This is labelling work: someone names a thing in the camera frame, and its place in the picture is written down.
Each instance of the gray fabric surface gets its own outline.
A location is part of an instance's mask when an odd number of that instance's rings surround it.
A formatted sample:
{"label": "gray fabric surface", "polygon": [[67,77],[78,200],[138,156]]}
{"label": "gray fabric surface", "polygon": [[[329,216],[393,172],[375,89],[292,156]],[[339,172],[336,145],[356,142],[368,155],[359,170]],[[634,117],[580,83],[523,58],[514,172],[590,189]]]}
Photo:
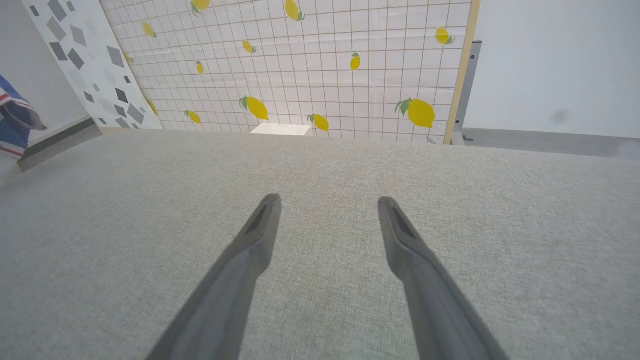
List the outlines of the gray fabric surface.
{"label": "gray fabric surface", "polygon": [[513,359],[640,354],[640,163],[122,131],[0,188],[0,354],[142,359],[261,198],[282,196],[242,358],[416,358],[394,197]]}

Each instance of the blue cloth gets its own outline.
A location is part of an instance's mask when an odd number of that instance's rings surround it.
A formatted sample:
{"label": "blue cloth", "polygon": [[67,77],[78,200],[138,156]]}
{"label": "blue cloth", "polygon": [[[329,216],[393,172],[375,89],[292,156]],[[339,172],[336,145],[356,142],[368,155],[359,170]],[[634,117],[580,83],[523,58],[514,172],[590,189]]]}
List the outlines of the blue cloth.
{"label": "blue cloth", "polygon": [[21,158],[31,130],[44,130],[38,113],[0,75],[0,152]]}

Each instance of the lemon leaf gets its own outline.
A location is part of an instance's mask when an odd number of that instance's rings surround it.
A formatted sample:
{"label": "lemon leaf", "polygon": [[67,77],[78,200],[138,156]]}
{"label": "lemon leaf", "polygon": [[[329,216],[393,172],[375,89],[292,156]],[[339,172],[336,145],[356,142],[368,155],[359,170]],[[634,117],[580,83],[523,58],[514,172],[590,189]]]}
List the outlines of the lemon leaf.
{"label": "lemon leaf", "polygon": [[402,115],[404,115],[406,111],[409,110],[409,102],[411,102],[411,99],[403,102],[402,105],[400,105],[400,112],[402,113]]}

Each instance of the yellow lemon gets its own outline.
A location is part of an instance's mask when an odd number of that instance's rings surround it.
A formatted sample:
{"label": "yellow lemon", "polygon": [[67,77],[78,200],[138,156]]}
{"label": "yellow lemon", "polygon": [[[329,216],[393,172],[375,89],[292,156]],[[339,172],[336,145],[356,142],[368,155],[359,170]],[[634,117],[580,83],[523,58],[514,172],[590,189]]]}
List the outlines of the yellow lemon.
{"label": "yellow lemon", "polygon": [[154,113],[156,114],[156,116],[158,115],[158,109],[156,109],[156,105],[153,103],[153,101],[146,99],[147,103],[149,103],[149,106],[151,106],[151,110],[154,111]]}
{"label": "yellow lemon", "polygon": [[151,25],[149,25],[148,22],[143,21],[142,22],[142,30],[145,31],[145,34],[147,34],[148,36],[152,37],[152,38],[157,38],[158,34],[156,34],[156,32],[153,30],[153,28],[151,28]]}
{"label": "yellow lemon", "polygon": [[353,57],[353,59],[351,59],[351,70],[358,70],[360,67],[360,55],[354,51],[351,57]]}
{"label": "yellow lemon", "polygon": [[428,103],[419,100],[411,99],[400,101],[396,105],[396,111],[400,107],[400,112],[404,115],[409,110],[409,120],[416,126],[431,127],[433,121],[436,119],[436,113],[433,111],[433,107]]}
{"label": "yellow lemon", "polygon": [[191,0],[191,12],[193,15],[198,16],[198,14],[209,7],[211,5],[211,0]]}
{"label": "yellow lemon", "polygon": [[295,21],[302,21],[305,19],[302,11],[298,9],[298,5],[296,5],[293,0],[285,1],[284,10],[287,12],[287,15]]}
{"label": "yellow lemon", "polygon": [[200,121],[200,117],[195,112],[186,110],[184,114],[187,115],[189,119],[191,119],[191,121],[195,122],[196,124],[202,124],[202,121]]}
{"label": "yellow lemon", "polygon": [[313,114],[313,115],[309,115],[307,116],[307,119],[309,119],[309,121],[313,122],[318,129],[320,130],[324,130],[324,131],[329,131],[329,122],[326,120],[326,118],[322,115],[318,115],[318,114]]}
{"label": "yellow lemon", "polygon": [[242,40],[242,47],[244,47],[244,50],[246,50],[247,53],[255,53],[255,47],[251,46],[251,43],[246,40]]}
{"label": "yellow lemon", "polygon": [[245,110],[248,108],[249,111],[251,111],[251,113],[258,119],[269,121],[269,112],[267,111],[266,106],[258,99],[245,96],[240,99],[240,106]]}
{"label": "yellow lemon", "polygon": [[436,40],[442,45],[453,44],[453,37],[449,36],[449,32],[445,28],[438,28],[436,30]]}

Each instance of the lemon print wallpaper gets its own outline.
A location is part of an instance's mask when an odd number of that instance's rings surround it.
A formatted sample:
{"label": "lemon print wallpaper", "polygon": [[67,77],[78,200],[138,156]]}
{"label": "lemon print wallpaper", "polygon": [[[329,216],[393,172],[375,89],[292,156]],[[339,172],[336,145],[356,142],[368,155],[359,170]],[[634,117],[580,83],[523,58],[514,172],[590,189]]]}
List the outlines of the lemon print wallpaper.
{"label": "lemon print wallpaper", "polygon": [[444,142],[471,0],[101,0],[165,129]]}

